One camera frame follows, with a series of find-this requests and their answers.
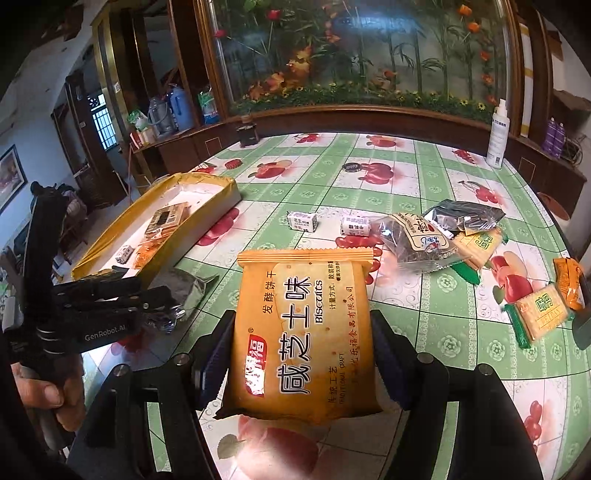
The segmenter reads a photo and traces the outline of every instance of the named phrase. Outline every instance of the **framed picture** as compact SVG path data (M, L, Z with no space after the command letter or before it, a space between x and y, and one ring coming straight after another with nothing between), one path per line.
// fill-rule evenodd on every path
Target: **framed picture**
M13 145L0 157L0 213L26 183L17 148Z

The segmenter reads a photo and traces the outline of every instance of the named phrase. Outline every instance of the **small white package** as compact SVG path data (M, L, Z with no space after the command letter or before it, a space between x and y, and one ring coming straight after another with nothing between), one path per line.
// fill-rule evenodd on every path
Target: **small white package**
M134 250L135 248L131 245L122 246L119 250L117 250L117 253L115 254L115 260L118 264L125 265Z
M292 230L313 232L318 226L315 213L290 212L287 214L287 221Z
M369 219L344 215L340 222L341 235L369 236Z

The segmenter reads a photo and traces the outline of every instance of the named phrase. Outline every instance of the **bag of items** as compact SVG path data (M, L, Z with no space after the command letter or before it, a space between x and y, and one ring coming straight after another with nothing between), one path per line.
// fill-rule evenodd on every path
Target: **bag of items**
M463 260L449 238L420 215L393 213L370 225L372 235L384 241L400 268L426 273Z
M372 248L244 251L222 408L322 424L381 411L365 277Z

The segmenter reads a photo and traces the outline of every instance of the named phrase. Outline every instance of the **table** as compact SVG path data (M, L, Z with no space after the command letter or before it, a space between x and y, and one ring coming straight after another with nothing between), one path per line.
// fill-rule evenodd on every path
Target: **table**
M243 249L335 248L344 213L420 213L447 198L500 206L506 213L501 226L510 240L496 255L517 255L534 288L555 279L553 258L569 256L552 218L510 164L494 170L479 155L442 145L381 135L282 135L253 147L233 145L197 169L234 177L243 198L233 223L219 225L217 236L202 238L178 264L199 276L218 274L216 287L194 322L180 324L171 335L146 337L127 350L113 344L85 354L89 400L117 363L134 369L159 365L188 351L199 336L213 330L226 309L235 309L242 277L235 260ZM316 212L317 230L290 230L286 215L294 210ZM430 352L454 367L491 364L523 420L538 402L543 409L541 437L534 442L538 459L545 479L560 477L591 434L589 352L574 344L571 326L562 325L532 349L521 350L493 296L497 283L490 270L474 287L449 268L400 274L393 272L388 251L379 260L381 266L367 286L371 308L381 309L394 332L405 335L418 352ZM387 404L385 393L378 393ZM232 458L217 456L221 438L239 429L238 417L213 419L220 404L214 401L200 414L205 438L222 478L246 479ZM151 404L149 411L156 462L167 468L157 405ZM390 402L380 414L311 429L308 434L319 447L311 478L379 478L392 455L400 417L400 409ZM446 478L456 419L457 404L450 403L435 479Z

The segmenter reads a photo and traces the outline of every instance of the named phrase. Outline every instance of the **purple bottle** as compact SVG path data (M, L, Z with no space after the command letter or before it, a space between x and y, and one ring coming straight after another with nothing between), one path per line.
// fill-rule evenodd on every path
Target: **purple bottle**
M556 137L556 130L558 125L554 121L554 117L552 117L548 121L548 127L546 127L546 138L544 139L544 143L542 143L542 150L546 153L552 155L552 148L554 146L554 138Z
M554 143L552 144L552 155L556 158L560 158L562 155L564 142L566 142L566 132L564 131L564 125L560 124L556 128L556 136L554 137Z

